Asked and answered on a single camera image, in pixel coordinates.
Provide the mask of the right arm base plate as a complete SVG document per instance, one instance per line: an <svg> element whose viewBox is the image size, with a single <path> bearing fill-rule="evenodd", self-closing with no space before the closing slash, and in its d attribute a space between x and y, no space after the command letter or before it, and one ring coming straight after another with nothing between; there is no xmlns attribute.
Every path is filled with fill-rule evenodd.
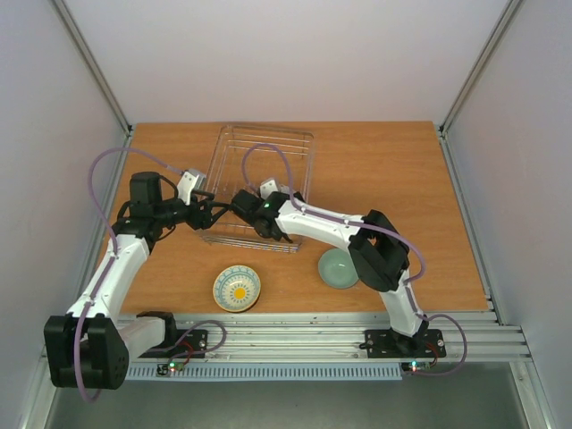
<svg viewBox="0 0 572 429"><path fill-rule="evenodd" d="M391 329L366 330L364 341L358 345L368 358L445 358L447 351L442 332L428 329L413 337Z"/></svg>

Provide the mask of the wire dish rack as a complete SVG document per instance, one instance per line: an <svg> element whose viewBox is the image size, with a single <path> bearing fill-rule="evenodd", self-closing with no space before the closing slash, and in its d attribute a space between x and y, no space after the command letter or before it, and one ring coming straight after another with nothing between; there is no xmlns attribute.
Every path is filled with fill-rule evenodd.
<svg viewBox="0 0 572 429"><path fill-rule="evenodd" d="M275 181L285 191L288 177L293 190L309 200L315 153L314 134L308 130L262 125L231 124L221 128L207 172L206 191L217 201L229 204L242 189L262 194L263 183ZM263 239L254 228L232 212L224 214L207 231L203 241L242 248L295 253L303 242L292 235L290 241Z"/></svg>

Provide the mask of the blue yellow patterned bowl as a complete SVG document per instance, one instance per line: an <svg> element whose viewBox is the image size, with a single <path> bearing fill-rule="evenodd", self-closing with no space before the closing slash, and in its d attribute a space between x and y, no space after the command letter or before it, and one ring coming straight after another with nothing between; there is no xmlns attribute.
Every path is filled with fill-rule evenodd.
<svg viewBox="0 0 572 429"><path fill-rule="evenodd" d="M261 281L256 271L246 265L232 265L222 270L214 280L215 304L229 313L243 313L257 302Z"/></svg>

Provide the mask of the plain mint green bowl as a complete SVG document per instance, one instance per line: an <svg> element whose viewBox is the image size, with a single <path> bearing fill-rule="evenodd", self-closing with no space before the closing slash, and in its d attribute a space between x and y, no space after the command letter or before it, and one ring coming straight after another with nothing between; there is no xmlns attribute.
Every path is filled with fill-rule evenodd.
<svg viewBox="0 0 572 429"><path fill-rule="evenodd" d="M328 286L345 290L358 282L358 274L349 253L339 248L324 252L318 261L318 273Z"/></svg>

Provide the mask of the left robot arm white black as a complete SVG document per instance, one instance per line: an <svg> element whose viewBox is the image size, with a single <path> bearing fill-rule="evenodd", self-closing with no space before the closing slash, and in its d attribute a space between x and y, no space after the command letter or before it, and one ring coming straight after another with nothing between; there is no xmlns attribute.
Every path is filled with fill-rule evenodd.
<svg viewBox="0 0 572 429"><path fill-rule="evenodd" d="M137 172L130 178L130 198L112 226L105 255L88 286L65 315L53 315L44 327L51 381L58 388L81 391L116 390L131 360L143 355L172 357L184 341L173 314L146 311L119 328L118 316L139 269L156 243L180 224L206 230L227 211L205 191L206 176L196 170L171 183L158 172Z"/></svg>

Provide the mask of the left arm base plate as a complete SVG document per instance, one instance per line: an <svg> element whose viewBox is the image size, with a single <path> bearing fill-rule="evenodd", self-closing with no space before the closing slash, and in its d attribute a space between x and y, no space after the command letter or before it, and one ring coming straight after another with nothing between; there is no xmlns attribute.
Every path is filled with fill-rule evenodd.
<svg viewBox="0 0 572 429"><path fill-rule="evenodd" d="M192 358L203 358L206 354L207 345L208 331L206 329L196 329L191 331L177 346L167 351L147 351L140 358L167 359L179 354L182 354L185 358L191 351L193 351Z"/></svg>

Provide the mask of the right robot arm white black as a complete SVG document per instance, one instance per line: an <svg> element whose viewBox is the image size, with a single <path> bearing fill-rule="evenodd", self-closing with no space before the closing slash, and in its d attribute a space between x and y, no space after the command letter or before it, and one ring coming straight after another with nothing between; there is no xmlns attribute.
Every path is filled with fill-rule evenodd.
<svg viewBox="0 0 572 429"><path fill-rule="evenodd" d="M425 345L428 323L412 282L425 274L426 263L383 213L341 214L311 206L298 193L273 191L262 197L244 189L232 198L231 210L264 239L296 235L348 254L358 279L381 296L390 319L390 347L405 357Z"/></svg>

